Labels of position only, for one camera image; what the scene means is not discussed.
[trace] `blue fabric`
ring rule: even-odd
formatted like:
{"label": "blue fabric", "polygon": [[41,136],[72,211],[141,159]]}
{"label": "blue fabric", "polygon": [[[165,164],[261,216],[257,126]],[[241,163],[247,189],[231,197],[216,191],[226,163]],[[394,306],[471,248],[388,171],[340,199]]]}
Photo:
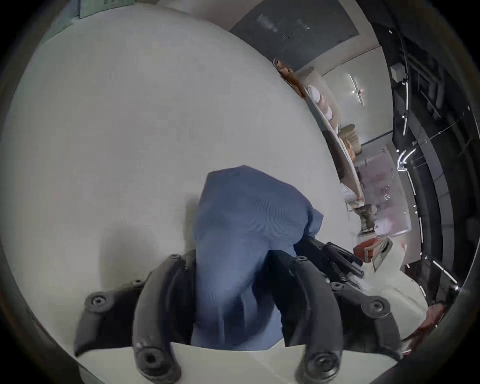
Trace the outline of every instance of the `blue fabric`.
{"label": "blue fabric", "polygon": [[242,166],[207,176],[193,227],[196,318],[192,345],[268,349],[282,338],[280,314],[257,276],[269,250],[296,257],[323,215],[291,185]]}

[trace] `red object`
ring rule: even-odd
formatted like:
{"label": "red object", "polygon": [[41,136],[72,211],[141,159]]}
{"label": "red object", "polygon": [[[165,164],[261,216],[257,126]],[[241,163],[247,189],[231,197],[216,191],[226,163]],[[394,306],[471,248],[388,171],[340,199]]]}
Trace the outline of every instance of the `red object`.
{"label": "red object", "polygon": [[360,243],[359,245],[357,245],[353,249],[353,253],[355,254],[355,256],[358,256],[359,258],[361,258],[362,261],[369,263],[372,261],[372,258],[376,255],[375,247],[373,247],[373,245],[375,245],[379,241],[380,239],[377,239],[377,238],[366,240]]}

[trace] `white table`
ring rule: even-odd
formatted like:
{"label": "white table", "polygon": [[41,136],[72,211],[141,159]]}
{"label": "white table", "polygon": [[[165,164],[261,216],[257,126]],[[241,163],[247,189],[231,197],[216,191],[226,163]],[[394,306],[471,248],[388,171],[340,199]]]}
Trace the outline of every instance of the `white table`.
{"label": "white table", "polygon": [[[79,20],[40,46],[0,143],[0,236],[46,330],[72,353],[85,297],[190,248],[207,173],[242,164],[297,187],[324,214],[318,238],[351,246],[312,114],[235,36],[136,4]],[[133,356],[118,356],[122,377]]]}

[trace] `dark panel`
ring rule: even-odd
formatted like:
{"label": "dark panel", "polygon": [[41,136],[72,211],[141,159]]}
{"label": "dark panel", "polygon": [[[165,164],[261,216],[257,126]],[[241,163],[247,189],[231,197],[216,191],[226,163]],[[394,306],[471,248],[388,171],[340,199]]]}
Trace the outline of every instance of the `dark panel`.
{"label": "dark panel", "polygon": [[359,34],[337,0],[264,0],[230,32],[294,71]]}

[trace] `screw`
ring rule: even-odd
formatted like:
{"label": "screw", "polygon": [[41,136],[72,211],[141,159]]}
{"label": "screw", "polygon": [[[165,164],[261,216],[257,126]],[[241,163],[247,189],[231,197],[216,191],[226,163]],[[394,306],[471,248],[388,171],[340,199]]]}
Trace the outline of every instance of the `screw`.
{"label": "screw", "polygon": [[329,380],[338,372],[338,361],[330,353],[319,353],[307,363],[307,372],[322,381]]}
{"label": "screw", "polygon": [[103,296],[94,296],[92,298],[92,304],[96,306],[103,305],[106,302],[107,302],[107,299],[105,299]]}
{"label": "screw", "polygon": [[370,306],[375,312],[380,313],[384,309],[384,304],[379,300],[374,300],[370,303]]}
{"label": "screw", "polygon": [[136,279],[136,280],[132,281],[131,284],[132,284],[134,287],[139,287],[139,286],[142,285],[142,283],[143,283],[142,280]]}

